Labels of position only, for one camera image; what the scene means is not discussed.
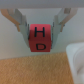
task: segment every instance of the black letter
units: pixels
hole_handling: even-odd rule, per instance
[[[35,27],[35,37],[37,36],[37,32],[42,32],[43,37],[45,37],[45,28],[43,27],[43,31],[37,31],[37,27]]]
[[[43,45],[44,46],[44,49],[38,49],[38,45]],[[46,49],[46,45],[39,43],[39,44],[36,44],[36,48],[37,48],[37,50],[45,50]]]

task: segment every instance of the cork board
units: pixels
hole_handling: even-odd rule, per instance
[[[66,53],[0,60],[0,84],[73,84]]]

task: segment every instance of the red cube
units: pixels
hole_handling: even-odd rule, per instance
[[[51,25],[31,24],[29,34],[29,46],[31,52],[50,52]]]

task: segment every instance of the block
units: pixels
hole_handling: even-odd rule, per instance
[[[31,52],[50,52],[51,25],[31,24],[29,34],[29,46]]]

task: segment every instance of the red block face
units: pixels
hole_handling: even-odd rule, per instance
[[[31,24],[29,34],[29,46],[31,52],[50,52],[51,25]]]

